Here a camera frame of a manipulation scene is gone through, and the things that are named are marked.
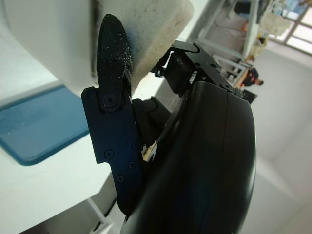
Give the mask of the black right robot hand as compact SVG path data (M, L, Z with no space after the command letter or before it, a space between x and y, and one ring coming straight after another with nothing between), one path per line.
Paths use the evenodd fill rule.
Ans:
M119 19L104 16L99 87L81 99L97 163L111 167L123 234L237 234L256 171L250 104L200 46L175 41L152 72L179 95L170 113L131 98L132 59Z

